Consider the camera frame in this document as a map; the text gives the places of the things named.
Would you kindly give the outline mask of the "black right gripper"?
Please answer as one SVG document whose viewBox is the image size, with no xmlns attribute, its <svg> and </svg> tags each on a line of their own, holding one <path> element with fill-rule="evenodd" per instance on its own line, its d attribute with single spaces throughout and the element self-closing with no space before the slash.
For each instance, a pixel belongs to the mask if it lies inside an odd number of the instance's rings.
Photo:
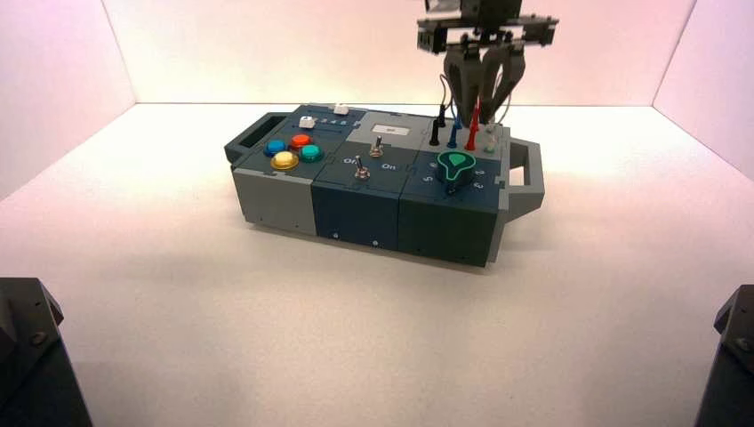
<svg viewBox="0 0 754 427">
<path fill-rule="evenodd" d="M 558 24 L 551 15 L 523 14 L 520 1 L 426 1 L 424 6 L 429 17 L 417 21 L 417 47 L 446 52 L 445 76 L 463 123 L 471 122 L 481 93 L 481 123 L 488 124 L 524 75 L 524 46 L 505 44 L 549 45 Z M 489 47 L 481 59 L 479 49 Z"/>
</svg>

